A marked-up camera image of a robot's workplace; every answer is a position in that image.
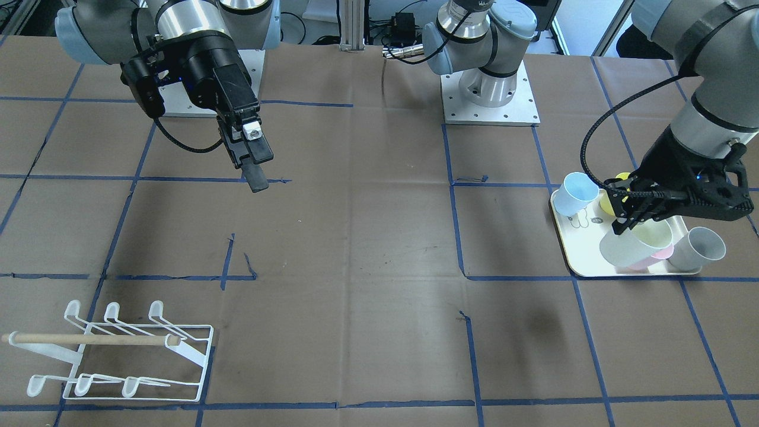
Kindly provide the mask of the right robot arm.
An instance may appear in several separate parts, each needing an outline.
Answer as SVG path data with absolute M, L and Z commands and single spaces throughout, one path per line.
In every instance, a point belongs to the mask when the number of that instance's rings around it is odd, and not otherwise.
M 240 51 L 277 47 L 279 20 L 277 1 L 76 1 L 57 11 L 54 27 L 77 62 L 119 65 L 121 82 L 171 143 L 195 154 L 224 146 L 257 193 L 269 187 L 261 165 L 274 155 Z M 214 112 L 217 143 L 192 148 L 163 127 L 160 89 L 173 84 L 192 105 Z

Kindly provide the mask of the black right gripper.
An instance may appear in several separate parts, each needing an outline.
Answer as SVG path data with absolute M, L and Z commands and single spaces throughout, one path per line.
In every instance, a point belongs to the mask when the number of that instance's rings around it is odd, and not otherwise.
M 219 133 L 235 168 L 241 168 L 252 192 L 268 189 L 260 163 L 274 158 L 263 133 L 260 103 L 251 78 L 231 36 L 220 31 L 198 31 L 155 44 L 159 87 L 180 83 L 188 100 L 219 115 Z M 235 130 L 233 126 L 242 126 Z

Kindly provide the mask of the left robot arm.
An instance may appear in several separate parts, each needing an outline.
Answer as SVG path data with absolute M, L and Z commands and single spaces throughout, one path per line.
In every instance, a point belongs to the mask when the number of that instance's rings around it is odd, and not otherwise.
M 736 221 L 754 210 L 742 163 L 757 135 L 757 2 L 637 1 L 634 26 L 672 54 L 676 76 L 643 89 L 602 114 L 581 143 L 581 167 L 607 192 L 622 235 L 672 216 Z M 515 1 L 450 1 L 423 29 L 423 54 L 437 75 L 473 70 L 512 78 L 533 35 L 535 17 Z M 626 180 L 601 181 L 586 149 L 623 106 L 686 77 L 702 82 Z

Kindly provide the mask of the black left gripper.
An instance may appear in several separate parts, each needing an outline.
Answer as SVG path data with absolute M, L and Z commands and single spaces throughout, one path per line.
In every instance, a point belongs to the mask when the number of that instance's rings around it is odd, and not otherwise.
M 604 213 L 617 217 L 613 222 L 615 235 L 623 235 L 647 221 L 666 221 L 676 215 L 697 217 L 701 205 L 695 194 L 695 168 L 707 158 L 680 144 L 670 128 L 664 130 L 634 171 L 630 187 L 633 192 L 654 192 L 654 196 L 620 198 L 620 192 L 604 190 Z M 615 179 L 624 181 L 630 175 L 617 174 Z M 607 179 L 604 184 L 616 182 Z

